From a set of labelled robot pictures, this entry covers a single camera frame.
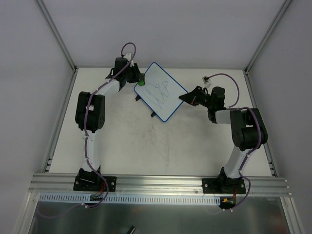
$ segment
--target drawing on whiteboard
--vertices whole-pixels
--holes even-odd
[[[145,89],[142,90],[142,93],[160,109],[162,104],[165,104],[165,98],[169,96],[167,89],[168,82],[163,81],[161,84],[157,83],[153,85],[148,83],[145,85]]]

